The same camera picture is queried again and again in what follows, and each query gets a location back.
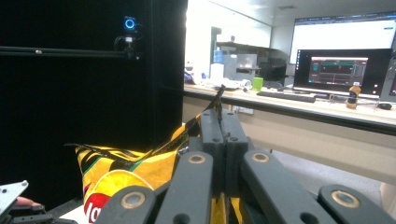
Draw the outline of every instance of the bottle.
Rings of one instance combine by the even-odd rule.
[[[349,97],[346,100],[346,107],[356,109],[358,105],[358,97],[361,93],[361,87],[359,82],[354,82],[353,86],[349,89]]]
[[[223,63],[222,50],[220,48],[215,49],[213,52],[213,63]]]

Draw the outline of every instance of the finger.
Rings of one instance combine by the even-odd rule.
[[[17,206],[26,206],[26,205],[32,205],[33,201],[24,197],[18,197],[17,201],[15,202],[15,205]]]
[[[40,205],[41,205],[41,203],[35,203],[35,202],[32,203],[32,206],[33,206],[33,207],[35,207],[35,206],[40,206]]]

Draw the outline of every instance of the black curtain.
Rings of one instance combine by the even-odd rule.
[[[186,10],[181,0],[2,1],[0,185],[27,180],[23,195],[51,209],[82,193],[64,144],[166,142],[181,123]],[[141,25],[139,60],[114,56],[125,16]]]

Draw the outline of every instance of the red logo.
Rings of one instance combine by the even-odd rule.
[[[93,193],[84,204],[84,213],[90,223],[94,223],[98,218],[100,211],[105,206],[109,196],[102,193]]]

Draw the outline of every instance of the chip bag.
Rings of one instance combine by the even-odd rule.
[[[223,92],[222,87],[205,110],[215,108],[220,115]],[[76,147],[82,173],[84,213],[89,222],[95,222],[101,209],[119,190],[132,185],[155,190],[170,181],[177,153],[187,145],[190,136],[197,136],[200,132],[200,115],[181,125],[169,142],[144,153],[114,147],[67,144]]]

